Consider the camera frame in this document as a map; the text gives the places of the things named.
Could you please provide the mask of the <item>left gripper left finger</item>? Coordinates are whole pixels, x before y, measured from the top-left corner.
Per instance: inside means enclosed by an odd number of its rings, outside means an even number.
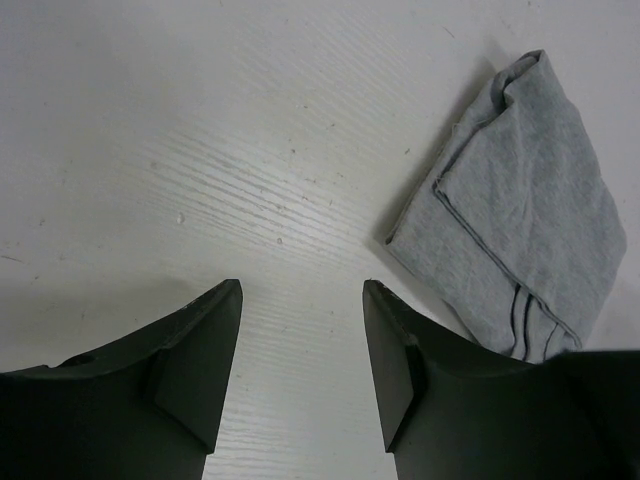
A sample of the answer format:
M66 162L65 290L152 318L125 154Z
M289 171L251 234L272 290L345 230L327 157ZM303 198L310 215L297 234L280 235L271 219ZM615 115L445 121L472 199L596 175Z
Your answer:
M185 307L55 367L1 377L5 479L199 479L215 450L243 292Z

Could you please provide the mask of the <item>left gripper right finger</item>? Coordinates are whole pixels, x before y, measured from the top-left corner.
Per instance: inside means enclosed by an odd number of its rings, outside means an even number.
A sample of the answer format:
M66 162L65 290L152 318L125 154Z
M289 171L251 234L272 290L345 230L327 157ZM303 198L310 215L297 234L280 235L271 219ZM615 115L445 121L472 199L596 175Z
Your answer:
M385 450L402 479L635 479L639 355L530 364L413 310L382 282L363 312Z

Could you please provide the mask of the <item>grey tank top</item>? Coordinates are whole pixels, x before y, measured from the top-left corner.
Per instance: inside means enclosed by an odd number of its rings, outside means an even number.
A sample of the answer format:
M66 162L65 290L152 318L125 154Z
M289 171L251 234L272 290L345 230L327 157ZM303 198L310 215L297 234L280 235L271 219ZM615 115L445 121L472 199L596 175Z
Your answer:
M483 347L539 363L584 346L626 234L544 51L486 83L385 244Z

